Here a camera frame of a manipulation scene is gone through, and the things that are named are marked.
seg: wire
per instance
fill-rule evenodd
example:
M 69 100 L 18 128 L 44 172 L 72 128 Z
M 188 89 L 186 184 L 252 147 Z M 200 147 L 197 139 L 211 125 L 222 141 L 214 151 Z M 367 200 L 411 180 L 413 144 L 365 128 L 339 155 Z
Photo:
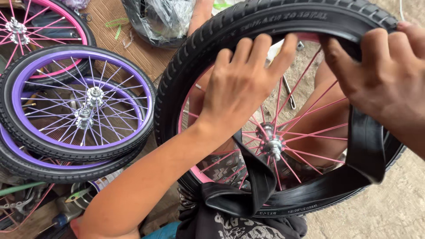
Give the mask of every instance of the wire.
M 401 16 L 401 20 L 404 20 L 404 15 L 403 15 L 403 0 L 400 0 L 400 16 Z

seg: blue cloth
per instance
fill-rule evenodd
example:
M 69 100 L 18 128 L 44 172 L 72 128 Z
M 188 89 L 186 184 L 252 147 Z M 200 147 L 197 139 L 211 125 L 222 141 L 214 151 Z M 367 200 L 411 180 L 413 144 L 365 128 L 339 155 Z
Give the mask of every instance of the blue cloth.
M 143 239 L 174 239 L 180 222 L 172 222 L 166 226 L 144 236 Z

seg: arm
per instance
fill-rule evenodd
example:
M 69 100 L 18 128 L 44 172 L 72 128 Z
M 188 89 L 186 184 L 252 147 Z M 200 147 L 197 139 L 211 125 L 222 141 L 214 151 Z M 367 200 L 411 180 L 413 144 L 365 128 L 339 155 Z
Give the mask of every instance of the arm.
M 425 29 L 403 22 L 398 30 L 366 33 L 361 63 L 336 39 L 324 40 L 322 46 L 350 103 L 425 159 Z
M 138 239 L 137 225 L 167 189 L 193 165 L 228 140 L 258 109 L 295 56 L 297 37 L 285 38 L 280 54 L 264 68 L 270 36 L 242 39 L 235 54 L 219 52 L 198 120 L 131 165 L 94 197 L 81 237 Z

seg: hand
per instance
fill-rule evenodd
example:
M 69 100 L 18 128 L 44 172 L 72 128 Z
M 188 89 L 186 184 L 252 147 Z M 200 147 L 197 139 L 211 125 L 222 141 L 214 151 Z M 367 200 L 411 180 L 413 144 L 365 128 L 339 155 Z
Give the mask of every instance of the hand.
M 196 124 L 207 123 L 223 137 L 232 136 L 270 95 L 291 65 L 297 42 L 295 34 L 288 34 L 269 68 L 265 68 L 265 61 L 272 38 L 267 34 L 260 34 L 254 42 L 250 38 L 241 39 L 234 55 L 231 50 L 222 49 Z
M 425 29 L 403 22 L 398 30 L 366 33 L 361 63 L 336 39 L 324 40 L 322 46 L 350 103 L 424 158 L 418 143 L 425 138 Z

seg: wrench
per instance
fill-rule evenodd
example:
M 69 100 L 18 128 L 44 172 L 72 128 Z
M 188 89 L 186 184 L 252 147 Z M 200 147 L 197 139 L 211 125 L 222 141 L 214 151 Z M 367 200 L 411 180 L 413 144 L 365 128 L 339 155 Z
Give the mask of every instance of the wrench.
M 283 82 L 285 83 L 286 91 L 288 92 L 288 94 L 290 94 L 291 93 L 291 88 L 288 85 L 288 81 L 286 80 L 285 75 L 283 75 Z M 297 108 L 297 105 L 295 104 L 294 97 L 292 95 L 289 98 L 289 104 L 291 105 L 291 109 L 295 110 Z

